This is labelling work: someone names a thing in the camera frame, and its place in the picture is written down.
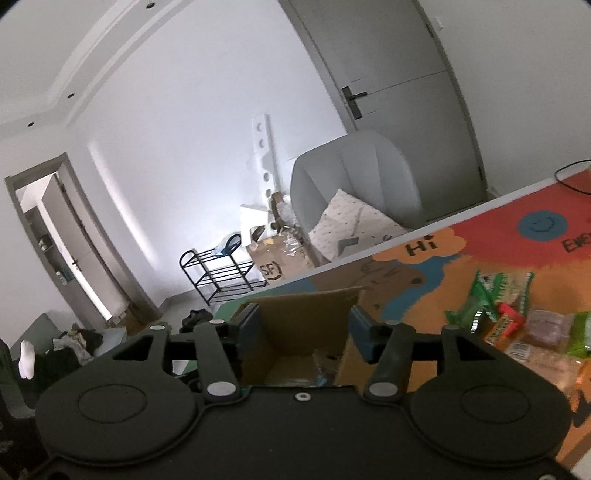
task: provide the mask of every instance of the orange cloud shape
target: orange cloud shape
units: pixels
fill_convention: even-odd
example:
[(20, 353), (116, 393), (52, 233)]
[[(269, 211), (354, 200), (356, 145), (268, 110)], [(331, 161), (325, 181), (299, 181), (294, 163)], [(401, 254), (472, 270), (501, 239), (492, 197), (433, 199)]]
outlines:
[(431, 257), (449, 257), (457, 254), (466, 246), (466, 241), (447, 227), (431, 235), (417, 238), (406, 244), (384, 250), (373, 255), (376, 262), (398, 260), (404, 264), (417, 264)]

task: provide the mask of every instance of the black bag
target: black bag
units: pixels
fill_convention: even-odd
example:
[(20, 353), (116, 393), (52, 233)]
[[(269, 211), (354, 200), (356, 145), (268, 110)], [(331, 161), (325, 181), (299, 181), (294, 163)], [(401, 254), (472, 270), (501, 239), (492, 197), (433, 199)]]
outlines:
[(183, 326), (178, 331), (179, 333), (190, 333), (195, 328), (195, 325), (200, 323), (209, 322), (213, 319), (211, 312), (206, 309), (191, 310), (189, 316), (183, 319)]

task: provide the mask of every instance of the black door handle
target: black door handle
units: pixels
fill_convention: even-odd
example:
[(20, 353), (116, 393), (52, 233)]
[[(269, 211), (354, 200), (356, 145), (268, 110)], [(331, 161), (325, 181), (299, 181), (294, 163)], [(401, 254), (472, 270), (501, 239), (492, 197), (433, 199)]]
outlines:
[(367, 97), (368, 93), (361, 92), (361, 93), (356, 93), (355, 95), (353, 95), (353, 93), (351, 92), (351, 89), (349, 87), (343, 87), (343, 88), (341, 88), (341, 91), (343, 92), (343, 95), (345, 96), (345, 100), (347, 100), (347, 105), (349, 105), (349, 108), (351, 109), (351, 113), (353, 114), (353, 117), (356, 120), (359, 120), (360, 118), (362, 118), (363, 115), (361, 115), (361, 111), (359, 110), (359, 107), (357, 106), (357, 102), (355, 100), (357, 100), (358, 98), (361, 98), (361, 97)]

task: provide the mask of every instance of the rack shelf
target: rack shelf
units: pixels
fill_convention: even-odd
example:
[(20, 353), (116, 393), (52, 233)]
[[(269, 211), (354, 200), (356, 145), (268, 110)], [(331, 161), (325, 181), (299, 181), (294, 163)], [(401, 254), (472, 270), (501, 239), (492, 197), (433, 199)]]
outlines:
[[(255, 288), (264, 287), (267, 285), (265, 280), (249, 280), (247, 275), (254, 267), (252, 260), (244, 262), (236, 262), (232, 254), (241, 244), (240, 234), (232, 235), (226, 242), (226, 248), (223, 255), (214, 254), (215, 249), (205, 250), (205, 252), (196, 252), (188, 250), (181, 255), (178, 264), (195, 288), (201, 298), (209, 306), (212, 303), (219, 303), (222, 301), (234, 300), (254, 291)], [(221, 258), (229, 258), (231, 265), (223, 267), (209, 268), (208, 262), (220, 260)], [(203, 274), (198, 279), (191, 276), (190, 267), (200, 267)], [(202, 291), (204, 286), (213, 286), (213, 293), (206, 294)]]

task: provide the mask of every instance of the box with sf logo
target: box with sf logo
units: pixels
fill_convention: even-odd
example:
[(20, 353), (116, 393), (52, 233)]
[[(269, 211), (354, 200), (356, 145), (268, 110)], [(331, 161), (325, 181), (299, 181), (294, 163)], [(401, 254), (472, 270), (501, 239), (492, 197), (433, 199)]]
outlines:
[(280, 282), (316, 266), (303, 238), (293, 228), (247, 245), (246, 250), (269, 283)]

